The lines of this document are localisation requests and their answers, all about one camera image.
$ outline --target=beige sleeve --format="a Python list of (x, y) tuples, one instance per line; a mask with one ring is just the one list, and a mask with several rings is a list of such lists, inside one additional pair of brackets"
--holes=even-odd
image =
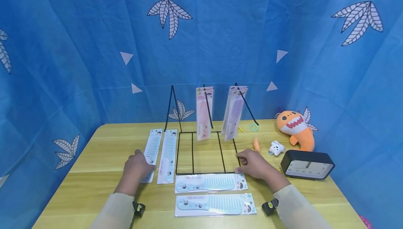
[(287, 229), (332, 228), (308, 200), (289, 185), (274, 193), (278, 199), (277, 213)]
[(129, 229), (134, 215), (133, 201), (134, 197), (123, 193), (110, 195), (90, 229)]

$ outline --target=small white bear toy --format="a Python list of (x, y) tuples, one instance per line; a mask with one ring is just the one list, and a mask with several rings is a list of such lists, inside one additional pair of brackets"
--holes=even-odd
[(278, 141), (274, 141), (271, 143), (269, 151), (271, 155), (274, 154), (276, 157), (278, 157), (279, 154), (285, 151), (285, 147), (281, 145)]

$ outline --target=tabletop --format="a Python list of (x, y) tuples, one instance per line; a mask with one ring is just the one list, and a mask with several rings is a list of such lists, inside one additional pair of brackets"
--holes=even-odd
[[(257, 132), (250, 130), (253, 121), (241, 121), (235, 139), (236, 148), (242, 151), (252, 148), (254, 138), (259, 139), (263, 157), (281, 171), (279, 157), (267, 155), (272, 141), (278, 141), (291, 149), (289, 137), (275, 126), (275, 120), (258, 120)], [(164, 128), (165, 123), (124, 123), (100, 126), (93, 134), (87, 146), (73, 165), (64, 181), (38, 218), (34, 229), (88, 229), (109, 195), (114, 191), (122, 175), (124, 163), (136, 149), (144, 151), (151, 129)], [(182, 131), (195, 131), (195, 122), (182, 122)], [(222, 121), (213, 122), (214, 129), (220, 130)], [(168, 123), (167, 129), (178, 129), (178, 122)], [(233, 171), (238, 166), (232, 141), (224, 142), (224, 136), (212, 133), (207, 141), (196, 142), (193, 137), (193, 166), (195, 173), (222, 172), (224, 160), (226, 171)], [(178, 152), (178, 173), (192, 171), (191, 157), (192, 134), (182, 133)], [(136, 194), (136, 201), (146, 205), (142, 218), (134, 218), (133, 228), (275, 228), (283, 229), (278, 215), (265, 216), (258, 208), (256, 215), (222, 217), (181, 217), (175, 218), (174, 184), (156, 184), (157, 171), (153, 182), (141, 184)], [(267, 185), (258, 179), (246, 177), (249, 190), (256, 205), (262, 205), (273, 199)], [(289, 179), (292, 184), (308, 199), (319, 213), (335, 229), (365, 229), (365, 225), (331, 179), (311, 181)]]

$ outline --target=green ring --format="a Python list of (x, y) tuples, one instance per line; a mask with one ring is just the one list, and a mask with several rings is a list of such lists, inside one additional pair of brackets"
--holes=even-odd
[(252, 123), (249, 128), (250, 128), (253, 132), (256, 132), (256, 131), (259, 129), (259, 128), (257, 127), (257, 125), (254, 124), (254, 123)]

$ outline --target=fabric wall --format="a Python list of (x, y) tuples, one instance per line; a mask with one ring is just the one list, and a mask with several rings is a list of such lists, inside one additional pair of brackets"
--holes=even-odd
[(222, 120), (235, 82), (257, 119), (310, 110), (357, 213), (399, 227), (403, 0), (0, 1), (0, 228), (35, 223), (100, 125), (164, 122), (172, 84), (184, 121), (202, 84)]

